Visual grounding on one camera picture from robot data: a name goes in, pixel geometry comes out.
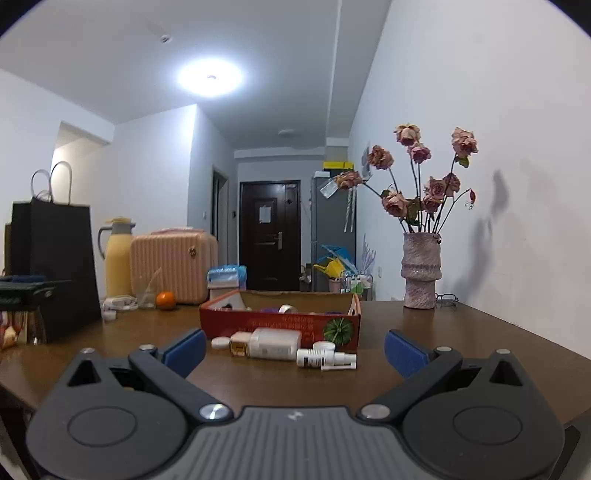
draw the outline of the yellow thermos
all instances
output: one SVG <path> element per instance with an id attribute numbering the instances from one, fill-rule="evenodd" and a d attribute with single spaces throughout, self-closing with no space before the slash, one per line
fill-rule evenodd
<path id="1" fill-rule="evenodd" d="M 117 217 L 107 220 L 105 225 L 100 227 L 98 244 L 100 256 L 105 260 L 105 272 L 107 283 L 107 297 L 118 297 L 120 295 L 131 295 L 131 229 L 135 223 L 130 218 Z M 110 230 L 111 236 L 107 242 L 106 253 L 100 244 L 102 232 Z"/>

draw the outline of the orange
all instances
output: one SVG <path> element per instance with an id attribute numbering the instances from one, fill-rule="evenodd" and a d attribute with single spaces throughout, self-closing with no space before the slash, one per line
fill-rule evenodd
<path id="1" fill-rule="evenodd" d="M 177 305 L 177 299 L 171 291 L 161 291 L 156 297 L 156 307 L 160 310 L 172 310 Z"/>

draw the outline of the cardboard box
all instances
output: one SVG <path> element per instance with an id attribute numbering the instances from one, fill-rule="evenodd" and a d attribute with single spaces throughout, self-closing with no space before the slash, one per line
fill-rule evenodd
<path id="1" fill-rule="evenodd" d="M 261 311 L 285 304 L 298 313 Z M 302 348 L 329 340 L 339 351 L 356 352 L 359 343 L 361 304 L 355 293 L 234 290 L 202 304 L 199 314 L 209 339 L 268 327 L 299 330 Z"/>

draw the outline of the wooden table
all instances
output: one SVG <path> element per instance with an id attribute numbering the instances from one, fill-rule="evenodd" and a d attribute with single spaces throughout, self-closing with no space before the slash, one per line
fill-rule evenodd
<path id="1" fill-rule="evenodd" d="M 161 346 L 196 326 L 196 307 L 136 311 L 104 326 L 91 326 L 62 343 L 9 349 L 0 361 L 0 389 L 34 410 L 81 348 L 126 356 L 141 343 Z M 245 405 L 347 405 L 355 412 L 402 381 L 384 358 L 384 336 L 391 328 L 431 348 L 452 346 L 464 357 L 486 357 L 497 348 L 510 349 L 563 423 L 591 407 L 590 360 L 465 305 L 425 311 L 405 309 L 395 301 L 362 303 L 356 371 L 300 369 L 293 362 L 233 358 L 228 351 L 210 349 L 188 380 L 230 405 L 236 414 Z"/>

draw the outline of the eyeglasses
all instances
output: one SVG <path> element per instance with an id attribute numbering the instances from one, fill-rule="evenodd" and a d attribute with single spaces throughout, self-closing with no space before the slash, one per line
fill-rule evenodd
<path id="1" fill-rule="evenodd" d="M 435 294 L 435 301 L 442 307 L 454 307 L 460 301 L 453 293 Z"/>

